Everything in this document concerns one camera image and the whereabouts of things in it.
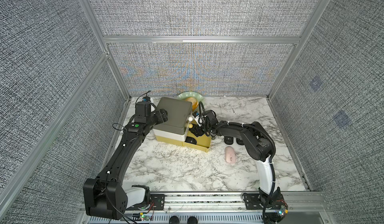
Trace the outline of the pink computer mouse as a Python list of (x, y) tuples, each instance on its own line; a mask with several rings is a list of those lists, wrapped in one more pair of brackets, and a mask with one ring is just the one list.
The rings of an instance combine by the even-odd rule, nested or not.
[(225, 148), (225, 161), (230, 164), (236, 163), (236, 152), (231, 146)]

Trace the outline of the black computer mouse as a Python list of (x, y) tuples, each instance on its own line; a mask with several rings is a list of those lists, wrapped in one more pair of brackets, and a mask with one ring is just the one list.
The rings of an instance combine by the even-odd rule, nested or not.
[(237, 142), (238, 145), (244, 145), (243, 140), (240, 139), (240, 138), (237, 138), (237, 139), (236, 139), (236, 142)]
[(187, 136), (185, 142), (189, 144), (197, 145), (197, 140), (193, 137)]
[(234, 138), (232, 136), (224, 136), (224, 142), (226, 145), (233, 145)]

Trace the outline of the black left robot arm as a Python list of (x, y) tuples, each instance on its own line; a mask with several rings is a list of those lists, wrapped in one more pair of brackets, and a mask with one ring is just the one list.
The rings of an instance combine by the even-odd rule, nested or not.
[(167, 122), (166, 110), (152, 110), (154, 104), (141, 101), (135, 104), (135, 114), (123, 126), (123, 136), (114, 154), (94, 179), (87, 179), (83, 185), (86, 214), (112, 220), (131, 218), (125, 215), (127, 208), (135, 205), (150, 205), (149, 187), (135, 185), (128, 191), (122, 187), (125, 173), (138, 148), (155, 125)]

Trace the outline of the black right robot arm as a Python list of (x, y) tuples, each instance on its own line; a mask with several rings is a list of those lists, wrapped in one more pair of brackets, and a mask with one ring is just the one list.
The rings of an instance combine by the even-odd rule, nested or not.
[(218, 121), (214, 111), (207, 113), (193, 112), (189, 120), (196, 124), (190, 129), (197, 137), (223, 136), (224, 138), (239, 139), (246, 148), (248, 155), (257, 162), (260, 179), (260, 194), (265, 199), (271, 199), (277, 190), (276, 174), (273, 167), (273, 158), (276, 154), (276, 145), (270, 135), (257, 121), (246, 124), (228, 121)]

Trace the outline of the yellow bottom drawer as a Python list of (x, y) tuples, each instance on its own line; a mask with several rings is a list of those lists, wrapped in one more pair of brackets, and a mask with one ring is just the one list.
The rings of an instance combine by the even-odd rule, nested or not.
[(182, 146), (208, 153), (210, 151), (212, 138), (206, 135), (196, 137), (190, 132), (190, 128), (192, 128), (192, 124), (189, 124), (189, 131), (187, 133), (187, 136), (195, 138), (197, 140), (197, 145), (189, 144), (184, 141), (182, 143)]

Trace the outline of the three-drawer storage cabinet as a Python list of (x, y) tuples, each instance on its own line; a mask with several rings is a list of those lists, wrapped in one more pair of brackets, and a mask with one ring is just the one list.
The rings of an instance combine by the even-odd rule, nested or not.
[(191, 102), (162, 97), (156, 110), (166, 110), (168, 120), (153, 128), (156, 140), (174, 145), (183, 145), (189, 132), (192, 107)]

